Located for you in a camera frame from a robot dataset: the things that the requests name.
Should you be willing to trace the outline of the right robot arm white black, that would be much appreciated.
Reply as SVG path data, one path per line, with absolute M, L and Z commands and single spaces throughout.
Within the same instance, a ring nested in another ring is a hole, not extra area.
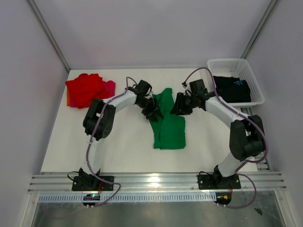
M 214 92 L 208 92 L 202 79 L 190 82 L 190 89 L 178 92 L 171 114 L 190 115 L 200 108 L 214 115 L 230 130 L 229 154 L 214 168 L 212 182 L 216 188 L 226 189 L 236 179 L 236 173 L 252 157 L 265 151 L 266 142 L 262 119 L 240 113 Z

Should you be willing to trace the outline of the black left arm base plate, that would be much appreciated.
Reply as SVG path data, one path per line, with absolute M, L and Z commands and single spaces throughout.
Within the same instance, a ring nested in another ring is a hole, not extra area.
M 94 176 L 88 178 L 75 176 L 71 190 L 75 192 L 80 191 L 113 191 L 113 185 L 98 180 Z

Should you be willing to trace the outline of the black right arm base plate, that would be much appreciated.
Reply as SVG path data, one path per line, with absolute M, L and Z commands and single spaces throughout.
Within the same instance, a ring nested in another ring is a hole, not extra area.
M 211 174 L 200 171 L 197 175 L 197 183 L 200 190 L 241 189 L 238 175 L 222 177 L 219 172 Z

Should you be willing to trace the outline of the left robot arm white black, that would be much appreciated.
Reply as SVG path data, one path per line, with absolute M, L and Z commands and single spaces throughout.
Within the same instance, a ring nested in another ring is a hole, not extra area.
M 157 122 L 157 117 L 164 118 L 158 101 L 152 97 L 152 86 L 144 80 L 140 80 L 138 84 L 131 87 L 127 86 L 119 95 L 102 100 L 95 98 L 92 101 L 83 120 L 85 133 L 89 136 L 85 164 L 78 171 L 75 185 L 89 190 L 98 187 L 100 170 L 92 164 L 96 154 L 94 146 L 111 133 L 115 114 L 132 105 L 139 106 L 149 121 Z

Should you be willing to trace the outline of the green t shirt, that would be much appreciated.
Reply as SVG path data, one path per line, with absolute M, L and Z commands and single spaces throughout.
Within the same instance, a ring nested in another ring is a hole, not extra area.
M 174 106 L 172 89 L 165 88 L 161 93 L 153 95 L 159 104 L 163 117 L 158 121 L 150 121 L 154 134 L 154 149 L 184 149 L 186 146 L 186 120 L 182 116 L 171 114 Z

